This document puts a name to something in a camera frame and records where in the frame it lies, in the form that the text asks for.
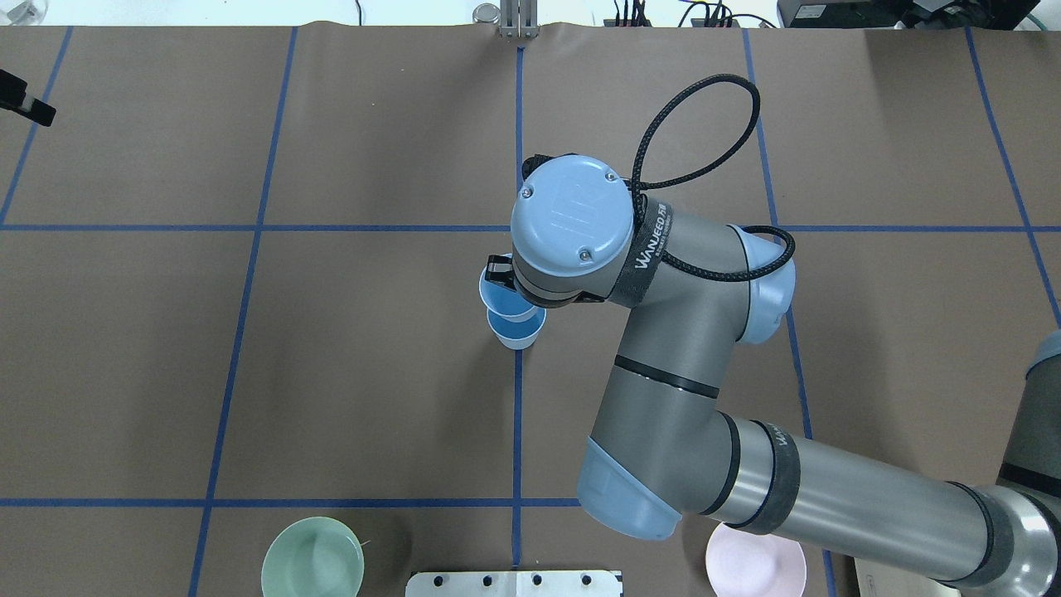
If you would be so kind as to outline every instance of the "black device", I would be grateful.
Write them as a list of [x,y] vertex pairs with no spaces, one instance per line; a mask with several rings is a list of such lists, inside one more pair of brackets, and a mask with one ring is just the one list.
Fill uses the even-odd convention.
[[29,118],[42,126],[51,126],[55,108],[25,92],[25,81],[6,70],[0,70],[0,107]]
[[1011,30],[1039,0],[778,0],[787,28]]

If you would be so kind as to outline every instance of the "logo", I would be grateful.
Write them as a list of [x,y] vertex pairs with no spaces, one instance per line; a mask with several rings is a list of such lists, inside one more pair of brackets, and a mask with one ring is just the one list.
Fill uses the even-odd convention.
[[660,242],[663,238],[663,230],[666,228],[667,213],[666,205],[659,205],[659,213],[656,215],[656,226],[653,228],[653,235],[648,239],[648,246],[645,247],[637,257],[634,261],[638,262],[633,265],[636,269],[647,269],[648,263],[651,262],[653,258],[659,251]]
[[773,429],[773,439],[778,441],[778,445],[786,446],[788,445],[788,439],[785,438],[785,433],[781,431],[780,427],[772,423],[767,423],[770,429]]

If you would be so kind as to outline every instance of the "metal bracket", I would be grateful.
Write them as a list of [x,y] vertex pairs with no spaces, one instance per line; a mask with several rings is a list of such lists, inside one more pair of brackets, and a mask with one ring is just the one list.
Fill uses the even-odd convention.
[[623,573],[541,570],[420,573],[405,584],[405,597],[622,597]]
[[538,0],[501,0],[498,33],[502,37],[538,37]]

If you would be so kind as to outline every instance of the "green bowl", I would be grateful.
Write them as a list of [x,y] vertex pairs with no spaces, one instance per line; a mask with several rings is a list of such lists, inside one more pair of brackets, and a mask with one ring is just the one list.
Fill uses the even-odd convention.
[[365,576],[361,542],[334,519],[303,519],[283,529],[262,562],[263,597],[354,597]]

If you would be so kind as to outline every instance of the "blue joint cap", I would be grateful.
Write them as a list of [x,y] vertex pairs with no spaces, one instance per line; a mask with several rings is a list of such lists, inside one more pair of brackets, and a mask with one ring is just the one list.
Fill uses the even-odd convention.
[[512,245],[528,265],[575,277],[626,254],[633,204],[626,182],[607,163],[564,155],[539,165],[512,208]]
[[663,541],[674,534],[681,513],[653,493],[593,438],[578,476],[578,502],[590,516],[634,539]]
[[1031,366],[1025,372],[1024,376],[1027,377],[1031,373],[1031,370],[1036,369],[1037,365],[1058,355],[1061,355],[1061,330],[1047,336],[1046,340],[1043,340],[1043,344],[1039,346],[1039,350],[1036,351],[1036,358],[1032,359]]
[[[784,249],[780,244],[765,238],[748,233],[740,226],[730,225],[736,230],[744,243],[744,254],[748,259],[748,268],[762,267],[778,258]],[[785,317],[793,304],[793,294],[796,292],[796,261],[789,259],[781,268],[761,278],[748,282],[748,323],[738,343],[743,345],[761,345],[766,343],[781,327],[781,318]]]

